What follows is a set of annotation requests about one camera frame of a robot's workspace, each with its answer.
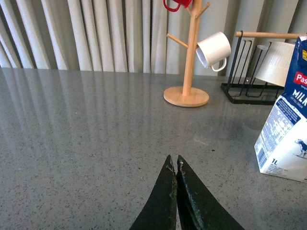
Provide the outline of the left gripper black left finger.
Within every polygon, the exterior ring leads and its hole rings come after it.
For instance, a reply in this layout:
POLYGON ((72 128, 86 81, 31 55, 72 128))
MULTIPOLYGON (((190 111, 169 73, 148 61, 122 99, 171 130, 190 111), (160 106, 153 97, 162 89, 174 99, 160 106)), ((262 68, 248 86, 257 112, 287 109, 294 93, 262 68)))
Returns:
POLYGON ((131 230, 174 230, 177 221, 177 179, 167 156, 151 194, 131 230))

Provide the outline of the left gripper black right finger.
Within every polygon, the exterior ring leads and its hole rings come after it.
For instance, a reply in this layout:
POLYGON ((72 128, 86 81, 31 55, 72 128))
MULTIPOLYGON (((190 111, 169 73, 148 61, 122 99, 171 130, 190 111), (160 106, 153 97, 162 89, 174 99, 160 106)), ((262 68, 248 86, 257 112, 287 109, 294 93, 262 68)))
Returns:
POLYGON ((243 229, 180 155, 177 169, 177 206, 183 230, 243 229))

